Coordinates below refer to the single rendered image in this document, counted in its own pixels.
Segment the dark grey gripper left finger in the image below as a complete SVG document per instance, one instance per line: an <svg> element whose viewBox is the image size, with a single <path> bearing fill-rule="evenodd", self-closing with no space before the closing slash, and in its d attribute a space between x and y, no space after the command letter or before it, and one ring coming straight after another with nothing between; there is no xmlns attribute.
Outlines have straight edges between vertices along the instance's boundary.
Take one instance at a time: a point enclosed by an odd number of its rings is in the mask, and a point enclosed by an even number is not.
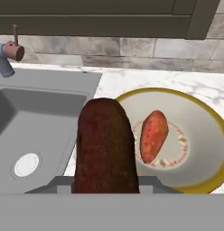
<svg viewBox="0 0 224 231"><path fill-rule="evenodd" d="M73 182L74 178L72 176L56 176L49 184L27 191L27 194L71 194L71 184Z"/></svg>

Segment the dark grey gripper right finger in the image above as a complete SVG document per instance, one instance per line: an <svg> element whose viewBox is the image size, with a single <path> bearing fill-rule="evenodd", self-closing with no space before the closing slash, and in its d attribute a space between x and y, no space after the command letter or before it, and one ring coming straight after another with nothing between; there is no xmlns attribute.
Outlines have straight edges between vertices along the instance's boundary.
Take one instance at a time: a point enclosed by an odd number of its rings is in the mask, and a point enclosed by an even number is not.
<svg viewBox="0 0 224 231"><path fill-rule="evenodd" d="M156 176L139 176L138 181L142 194L178 193L178 190L163 185Z"/></svg>

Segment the orange sweet potato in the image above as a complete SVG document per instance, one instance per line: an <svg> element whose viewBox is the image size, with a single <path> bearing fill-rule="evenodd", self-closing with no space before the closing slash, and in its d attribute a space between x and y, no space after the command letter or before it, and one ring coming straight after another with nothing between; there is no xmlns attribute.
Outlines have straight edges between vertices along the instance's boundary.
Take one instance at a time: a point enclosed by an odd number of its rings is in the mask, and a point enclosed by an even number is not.
<svg viewBox="0 0 224 231"><path fill-rule="evenodd" d="M160 152L169 133L163 112L154 110L143 122L140 137L140 154L144 163L151 163Z"/></svg>

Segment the grey metal sink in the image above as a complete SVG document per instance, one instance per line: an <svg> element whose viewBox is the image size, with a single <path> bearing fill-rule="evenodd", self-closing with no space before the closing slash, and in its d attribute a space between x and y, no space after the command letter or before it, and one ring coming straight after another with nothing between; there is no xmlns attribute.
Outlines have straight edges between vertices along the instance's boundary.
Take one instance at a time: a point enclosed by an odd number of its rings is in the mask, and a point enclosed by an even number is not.
<svg viewBox="0 0 224 231"><path fill-rule="evenodd" d="M25 193L65 172L80 111L100 78L47 69L0 75L0 193Z"/></svg>

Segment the dark grey window frame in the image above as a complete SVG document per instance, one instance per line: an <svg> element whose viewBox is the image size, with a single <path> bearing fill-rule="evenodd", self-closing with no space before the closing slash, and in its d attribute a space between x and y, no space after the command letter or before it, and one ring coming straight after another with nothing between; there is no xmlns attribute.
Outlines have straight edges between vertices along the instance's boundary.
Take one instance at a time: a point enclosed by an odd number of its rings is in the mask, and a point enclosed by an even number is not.
<svg viewBox="0 0 224 231"><path fill-rule="evenodd" d="M0 0L0 34L203 40L220 0Z"/></svg>

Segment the white bowl with yellow rim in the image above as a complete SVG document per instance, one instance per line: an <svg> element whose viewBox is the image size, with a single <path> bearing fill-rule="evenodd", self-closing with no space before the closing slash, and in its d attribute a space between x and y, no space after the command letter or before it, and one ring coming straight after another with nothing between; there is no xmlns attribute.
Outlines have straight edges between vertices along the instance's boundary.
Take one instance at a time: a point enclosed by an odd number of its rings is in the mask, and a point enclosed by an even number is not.
<svg viewBox="0 0 224 231"><path fill-rule="evenodd" d="M117 98L135 136L137 173L155 176L182 193L210 193L224 182L224 120L211 107L168 88L139 88ZM155 110L167 120L169 133L150 163L140 155L144 120Z"/></svg>

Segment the dark brown sweet potato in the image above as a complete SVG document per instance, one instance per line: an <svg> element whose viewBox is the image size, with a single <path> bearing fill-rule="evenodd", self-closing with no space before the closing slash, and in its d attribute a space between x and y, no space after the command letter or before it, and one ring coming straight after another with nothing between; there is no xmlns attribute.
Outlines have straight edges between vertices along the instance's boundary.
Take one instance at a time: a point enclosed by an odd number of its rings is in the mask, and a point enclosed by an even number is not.
<svg viewBox="0 0 224 231"><path fill-rule="evenodd" d="M124 108L111 98L81 110L73 193L137 193L135 139Z"/></svg>

